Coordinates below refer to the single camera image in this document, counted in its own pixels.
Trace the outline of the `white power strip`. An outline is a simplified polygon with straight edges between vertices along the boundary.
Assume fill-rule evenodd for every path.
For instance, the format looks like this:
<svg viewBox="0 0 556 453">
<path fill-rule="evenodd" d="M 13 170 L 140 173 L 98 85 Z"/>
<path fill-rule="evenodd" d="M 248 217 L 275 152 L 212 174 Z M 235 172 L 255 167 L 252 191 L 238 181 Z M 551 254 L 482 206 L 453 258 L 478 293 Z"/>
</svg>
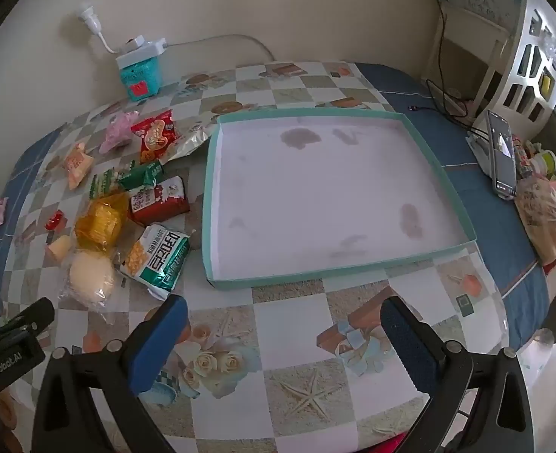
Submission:
<svg viewBox="0 0 556 453">
<path fill-rule="evenodd" d="M 143 35 L 130 39 L 124 43 L 116 55 L 118 69 L 125 69 L 147 59 L 154 59 L 163 55 L 167 47 L 166 40 L 146 40 Z"/>
</svg>

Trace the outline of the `round bread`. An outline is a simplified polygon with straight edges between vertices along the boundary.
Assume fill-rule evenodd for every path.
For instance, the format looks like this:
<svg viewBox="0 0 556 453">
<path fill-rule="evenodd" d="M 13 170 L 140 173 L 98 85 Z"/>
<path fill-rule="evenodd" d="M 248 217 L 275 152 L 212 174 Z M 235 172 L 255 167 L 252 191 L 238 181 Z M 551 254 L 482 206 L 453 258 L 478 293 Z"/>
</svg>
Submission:
<svg viewBox="0 0 556 453">
<path fill-rule="evenodd" d="M 97 313 L 110 310 L 120 288 L 112 261 L 102 251 L 71 251 L 61 264 L 60 278 L 60 302 L 73 300 Z"/>
</svg>

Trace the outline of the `red white milk snack pack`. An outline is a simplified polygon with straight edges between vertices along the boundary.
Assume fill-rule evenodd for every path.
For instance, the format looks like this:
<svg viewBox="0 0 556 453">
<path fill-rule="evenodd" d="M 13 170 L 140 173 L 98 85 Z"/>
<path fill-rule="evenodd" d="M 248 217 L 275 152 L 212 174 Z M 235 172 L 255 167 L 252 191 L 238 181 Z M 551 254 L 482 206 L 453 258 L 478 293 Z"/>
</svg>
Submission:
<svg viewBox="0 0 556 453">
<path fill-rule="evenodd" d="M 130 219 L 143 226 L 167 221 L 189 211 L 190 203 L 180 176 L 130 192 Z"/>
</svg>

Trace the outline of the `white wall plug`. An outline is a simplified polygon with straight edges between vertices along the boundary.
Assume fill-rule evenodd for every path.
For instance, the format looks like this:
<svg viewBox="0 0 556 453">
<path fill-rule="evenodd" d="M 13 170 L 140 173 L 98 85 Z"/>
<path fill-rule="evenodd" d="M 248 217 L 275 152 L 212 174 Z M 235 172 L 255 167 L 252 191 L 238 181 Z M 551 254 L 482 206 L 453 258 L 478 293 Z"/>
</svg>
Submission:
<svg viewBox="0 0 556 453">
<path fill-rule="evenodd" d="M 91 34 L 101 41 L 108 53 L 117 55 L 117 51 L 108 44 L 103 35 L 103 26 L 94 6 L 88 3 L 82 3 L 79 7 L 78 18 L 86 25 Z"/>
</svg>

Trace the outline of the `red peanut snack bag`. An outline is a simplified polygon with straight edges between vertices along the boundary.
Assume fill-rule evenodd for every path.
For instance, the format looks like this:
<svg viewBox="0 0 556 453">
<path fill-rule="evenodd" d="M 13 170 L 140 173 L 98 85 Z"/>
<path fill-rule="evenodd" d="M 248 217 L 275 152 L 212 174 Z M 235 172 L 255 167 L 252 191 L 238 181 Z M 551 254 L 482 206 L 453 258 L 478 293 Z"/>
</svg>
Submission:
<svg viewBox="0 0 556 453">
<path fill-rule="evenodd" d="M 134 124 L 130 131 L 141 140 L 139 160 L 142 165 L 159 160 L 179 138 L 171 109 Z"/>
</svg>

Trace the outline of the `small yellow cake piece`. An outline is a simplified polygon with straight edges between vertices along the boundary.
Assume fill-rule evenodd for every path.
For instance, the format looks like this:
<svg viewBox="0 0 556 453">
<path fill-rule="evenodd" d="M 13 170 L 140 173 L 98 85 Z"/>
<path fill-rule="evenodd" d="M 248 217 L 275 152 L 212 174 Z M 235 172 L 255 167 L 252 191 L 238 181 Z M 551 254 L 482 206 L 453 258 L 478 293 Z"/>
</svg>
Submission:
<svg viewBox="0 0 556 453">
<path fill-rule="evenodd" d="M 61 235 L 50 243 L 45 249 L 46 253 L 56 262 L 61 263 L 70 253 L 73 240 L 69 235 Z"/>
</svg>

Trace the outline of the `pink snack packet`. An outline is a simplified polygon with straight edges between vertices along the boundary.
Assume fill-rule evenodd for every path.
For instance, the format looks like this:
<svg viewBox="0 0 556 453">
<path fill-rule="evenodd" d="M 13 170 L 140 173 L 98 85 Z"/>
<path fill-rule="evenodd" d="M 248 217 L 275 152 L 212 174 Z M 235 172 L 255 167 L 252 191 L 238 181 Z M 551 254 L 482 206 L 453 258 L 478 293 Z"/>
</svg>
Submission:
<svg viewBox="0 0 556 453">
<path fill-rule="evenodd" d="M 138 111 L 119 112 L 106 128 L 104 141 L 100 145 L 101 154 L 109 153 L 113 149 L 125 146 L 131 141 L 133 133 L 131 127 L 137 123 Z"/>
</svg>

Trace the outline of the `smartphone on stand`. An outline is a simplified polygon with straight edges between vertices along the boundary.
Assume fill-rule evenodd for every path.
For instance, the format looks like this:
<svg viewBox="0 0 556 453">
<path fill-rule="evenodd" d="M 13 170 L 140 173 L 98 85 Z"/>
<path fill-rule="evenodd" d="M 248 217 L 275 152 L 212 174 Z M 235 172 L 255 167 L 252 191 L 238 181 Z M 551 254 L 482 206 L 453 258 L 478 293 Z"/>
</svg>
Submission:
<svg viewBox="0 0 556 453">
<path fill-rule="evenodd" d="M 485 119 L 492 187 L 500 199 L 512 200 L 517 191 L 517 170 L 511 128 L 503 117 L 493 111 L 486 111 Z"/>
</svg>

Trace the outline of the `dark green snack packet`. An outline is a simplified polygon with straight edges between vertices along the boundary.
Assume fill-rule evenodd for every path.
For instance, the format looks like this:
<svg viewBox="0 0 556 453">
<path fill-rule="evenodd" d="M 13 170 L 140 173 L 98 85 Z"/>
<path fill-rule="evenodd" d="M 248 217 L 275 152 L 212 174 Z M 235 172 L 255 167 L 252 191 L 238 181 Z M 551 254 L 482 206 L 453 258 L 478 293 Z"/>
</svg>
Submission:
<svg viewBox="0 0 556 453">
<path fill-rule="evenodd" d="M 162 173 L 162 164 L 158 160 L 154 160 L 154 162 L 138 165 L 121 173 L 118 177 L 118 184 L 124 190 L 154 187 L 157 185 Z"/>
</svg>

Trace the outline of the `patterned tablecloth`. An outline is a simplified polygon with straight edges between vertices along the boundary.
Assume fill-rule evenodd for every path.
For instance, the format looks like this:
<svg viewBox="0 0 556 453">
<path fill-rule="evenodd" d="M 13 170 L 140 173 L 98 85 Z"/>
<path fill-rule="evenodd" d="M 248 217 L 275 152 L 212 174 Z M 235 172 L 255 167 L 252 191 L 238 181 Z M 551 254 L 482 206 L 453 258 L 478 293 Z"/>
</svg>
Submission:
<svg viewBox="0 0 556 453">
<path fill-rule="evenodd" d="M 277 81 L 268 89 L 236 92 L 236 86 L 262 83 L 258 73 L 264 66 L 245 66 L 235 71 L 208 72 L 225 86 L 185 95 L 185 78 L 161 90 L 160 95 L 137 106 L 125 101 L 87 112 L 75 118 L 28 148 L 19 146 L 21 157 L 15 161 L 3 195 L 9 198 L 6 222 L 0 227 L 0 305 L 3 316 L 14 316 L 39 297 L 49 297 L 57 307 L 51 330 L 43 334 L 49 358 L 52 347 L 80 347 L 88 331 L 96 331 L 102 344 L 109 339 L 127 337 L 127 331 L 141 323 L 148 310 L 159 305 L 140 283 L 122 283 L 117 296 L 117 310 L 108 323 L 99 314 L 79 306 L 75 300 L 58 300 L 60 268 L 45 255 L 48 236 L 42 227 L 43 216 L 61 209 L 73 227 L 77 214 L 84 209 L 88 186 L 83 182 L 70 191 L 64 171 L 53 167 L 43 174 L 56 156 L 65 157 L 73 143 L 84 142 L 96 158 L 91 176 L 110 167 L 128 164 L 137 157 L 136 140 L 118 153 L 108 153 L 100 160 L 103 129 L 115 116 L 117 108 L 156 115 L 166 108 L 186 120 L 210 111 L 212 105 L 235 100 L 245 108 L 295 108 L 330 105 L 330 99 L 356 97 L 362 108 L 397 111 L 408 115 L 436 154 L 447 176 L 470 215 L 477 246 L 469 245 L 438 262 L 414 262 L 389 269 L 377 269 L 353 276 L 331 276 L 309 282 L 245 287 L 242 290 L 214 290 L 203 276 L 199 235 L 194 236 L 184 274 L 177 292 L 192 309 L 195 336 L 191 344 L 178 345 L 185 358 L 203 360 L 210 365 L 210 354 L 232 353 L 236 357 L 258 358 L 255 366 L 241 366 L 240 378 L 234 370 L 219 379 L 191 381 L 198 384 L 198 398 L 180 395 L 168 405 L 152 405 L 152 418 L 172 445 L 184 452 L 247 451 L 272 452 L 349 452 L 368 447 L 393 431 L 412 425 L 413 412 L 420 411 L 421 395 L 413 391 L 404 367 L 395 353 L 383 351 L 378 371 L 357 376 L 340 358 L 316 346 L 316 337 L 328 324 L 346 319 L 354 304 L 366 303 L 389 283 L 398 295 L 411 303 L 420 315 L 443 337 L 462 337 L 471 351 L 498 350 L 507 342 L 520 349 L 547 316 L 547 283 L 532 244 L 527 238 L 513 202 L 499 199 L 486 175 L 481 171 L 466 145 L 465 132 L 433 111 L 407 111 L 408 106 L 431 106 L 425 85 L 398 69 L 368 63 L 349 64 L 353 75 L 333 78 L 335 66 L 342 63 L 295 63 L 308 72 Z M 455 297 L 455 280 L 446 276 L 463 276 L 463 269 L 484 284 L 480 296 L 468 297 L 471 307 L 465 316 Z M 319 398 L 316 403 L 327 415 L 322 416 L 314 402 L 291 388 L 308 391 L 318 371 L 316 390 L 340 388 Z"/>
</svg>

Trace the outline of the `green white cracker packet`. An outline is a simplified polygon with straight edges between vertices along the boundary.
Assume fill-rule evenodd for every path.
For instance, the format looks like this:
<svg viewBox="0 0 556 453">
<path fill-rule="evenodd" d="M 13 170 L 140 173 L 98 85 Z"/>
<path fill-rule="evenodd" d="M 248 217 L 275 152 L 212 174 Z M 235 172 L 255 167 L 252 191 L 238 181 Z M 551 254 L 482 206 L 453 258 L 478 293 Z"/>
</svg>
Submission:
<svg viewBox="0 0 556 453">
<path fill-rule="evenodd" d="M 147 288 L 157 300 L 166 300 L 176 289 L 190 237 L 160 224 L 151 224 L 128 251 L 119 271 Z"/>
</svg>

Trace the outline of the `bag of brown snacks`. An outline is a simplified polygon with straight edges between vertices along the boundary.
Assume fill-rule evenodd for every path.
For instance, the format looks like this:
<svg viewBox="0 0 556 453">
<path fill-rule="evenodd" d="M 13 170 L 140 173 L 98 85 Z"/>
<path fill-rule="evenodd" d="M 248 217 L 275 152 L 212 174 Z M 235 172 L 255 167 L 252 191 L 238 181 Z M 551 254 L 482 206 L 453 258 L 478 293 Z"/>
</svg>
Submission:
<svg viewBox="0 0 556 453">
<path fill-rule="evenodd" d="M 547 178 L 533 175 L 521 179 L 514 199 L 526 234 L 539 261 L 556 261 L 556 188 Z"/>
</svg>

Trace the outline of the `teal-rimmed cardboard tray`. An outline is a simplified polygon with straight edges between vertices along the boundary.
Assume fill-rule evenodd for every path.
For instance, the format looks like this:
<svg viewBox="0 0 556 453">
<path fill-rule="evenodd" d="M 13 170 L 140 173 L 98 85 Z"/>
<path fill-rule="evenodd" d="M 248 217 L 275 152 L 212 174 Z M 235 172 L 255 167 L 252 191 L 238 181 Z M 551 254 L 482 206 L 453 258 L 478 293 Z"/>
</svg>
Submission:
<svg viewBox="0 0 556 453">
<path fill-rule="evenodd" d="M 219 118 L 201 240 L 207 280 L 235 290 L 419 262 L 476 231 L 405 115 L 282 108 Z"/>
</svg>

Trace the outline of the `white phone stand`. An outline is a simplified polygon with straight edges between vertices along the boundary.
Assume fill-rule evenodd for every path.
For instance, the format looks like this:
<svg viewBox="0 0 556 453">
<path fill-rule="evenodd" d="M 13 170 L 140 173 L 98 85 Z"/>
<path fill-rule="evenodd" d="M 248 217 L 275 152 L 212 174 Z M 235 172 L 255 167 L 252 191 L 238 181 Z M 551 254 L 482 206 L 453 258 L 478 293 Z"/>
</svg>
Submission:
<svg viewBox="0 0 556 453">
<path fill-rule="evenodd" d="M 489 157 L 490 150 L 488 141 L 473 132 L 468 132 L 465 141 L 468 143 L 470 150 L 472 150 L 482 172 L 491 178 L 491 160 Z"/>
</svg>

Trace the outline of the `teal toy box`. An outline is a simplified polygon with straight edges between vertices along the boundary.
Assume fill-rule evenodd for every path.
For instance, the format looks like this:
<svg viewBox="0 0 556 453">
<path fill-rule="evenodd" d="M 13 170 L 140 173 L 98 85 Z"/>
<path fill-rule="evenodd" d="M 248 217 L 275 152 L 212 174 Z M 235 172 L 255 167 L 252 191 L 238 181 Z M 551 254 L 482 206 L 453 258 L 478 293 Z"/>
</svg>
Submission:
<svg viewBox="0 0 556 453">
<path fill-rule="evenodd" d="M 162 86 L 157 57 L 136 62 L 119 70 L 122 85 L 131 101 L 140 101 L 156 95 Z"/>
</svg>

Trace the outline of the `beige foil snack bag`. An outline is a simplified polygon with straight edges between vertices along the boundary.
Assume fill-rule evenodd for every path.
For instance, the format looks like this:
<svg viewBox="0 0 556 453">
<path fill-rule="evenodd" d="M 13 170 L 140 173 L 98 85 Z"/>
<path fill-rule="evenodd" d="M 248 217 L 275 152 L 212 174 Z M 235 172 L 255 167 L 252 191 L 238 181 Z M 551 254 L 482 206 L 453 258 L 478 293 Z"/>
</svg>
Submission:
<svg viewBox="0 0 556 453">
<path fill-rule="evenodd" d="M 206 121 L 181 121 L 177 128 L 177 139 L 167 146 L 160 157 L 160 163 L 165 165 L 172 160 L 190 156 L 205 143 L 215 131 L 216 124 Z"/>
</svg>

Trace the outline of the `green rice cracker packet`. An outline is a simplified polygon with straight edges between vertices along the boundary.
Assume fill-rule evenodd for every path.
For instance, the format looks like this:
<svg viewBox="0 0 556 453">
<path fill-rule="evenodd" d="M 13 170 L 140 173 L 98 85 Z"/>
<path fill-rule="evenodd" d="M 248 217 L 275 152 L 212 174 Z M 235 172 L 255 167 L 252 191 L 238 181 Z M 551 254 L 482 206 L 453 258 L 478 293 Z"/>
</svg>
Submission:
<svg viewBox="0 0 556 453">
<path fill-rule="evenodd" d="M 124 191 L 119 179 L 124 177 L 133 167 L 134 162 L 130 162 L 123 166 L 112 167 L 101 174 L 95 174 L 93 179 L 91 179 L 88 199 L 102 199 L 103 197 Z"/>
</svg>

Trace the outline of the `white lattice shelf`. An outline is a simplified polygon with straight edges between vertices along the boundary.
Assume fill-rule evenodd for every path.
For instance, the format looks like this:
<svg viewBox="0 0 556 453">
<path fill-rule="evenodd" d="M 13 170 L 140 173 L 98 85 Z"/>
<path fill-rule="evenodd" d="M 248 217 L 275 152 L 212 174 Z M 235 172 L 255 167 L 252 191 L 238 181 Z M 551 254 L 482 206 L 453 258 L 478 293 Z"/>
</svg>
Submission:
<svg viewBox="0 0 556 453">
<path fill-rule="evenodd" d="M 556 12 L 547 0 L 468 0 L 468 8 L 510 32 L 510 54 L 485 109 L 532 139 L 556 109 Z"/>
</svg>

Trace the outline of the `orange egg roll packet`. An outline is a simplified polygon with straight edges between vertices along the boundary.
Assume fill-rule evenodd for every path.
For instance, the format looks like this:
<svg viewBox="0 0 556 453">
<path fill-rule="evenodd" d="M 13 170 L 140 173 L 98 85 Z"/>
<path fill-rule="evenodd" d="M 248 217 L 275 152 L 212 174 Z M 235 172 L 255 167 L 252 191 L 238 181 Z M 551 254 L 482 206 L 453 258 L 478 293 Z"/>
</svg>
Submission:
<svg viewBox="0 0 556 453">
<path fill-rule="evenodd" d="M 64 160 L 64 169 L 70 190 L 77 189 L 94 163 L 95 159 L 85 151 L 84 143 L 74 145 Z"/>
</svg>

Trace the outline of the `small red candy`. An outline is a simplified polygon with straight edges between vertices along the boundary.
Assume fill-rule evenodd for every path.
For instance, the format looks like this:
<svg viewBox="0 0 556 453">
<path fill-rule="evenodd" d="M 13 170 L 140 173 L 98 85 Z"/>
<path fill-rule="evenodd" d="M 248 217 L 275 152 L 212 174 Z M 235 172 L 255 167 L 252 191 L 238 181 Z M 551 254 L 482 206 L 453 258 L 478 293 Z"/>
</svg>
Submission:
<svg viewBox="0 0 556 453">
<path fill-rule="evenodd" d="M 45 230 L 49 232 L 55 232 L 58 230 L 63 230 L 66 226 L 66 216 L 62 210 L 56 210 L 52 216 L 49 217 L 48 222 L 45 223 Z"/>
</svg>

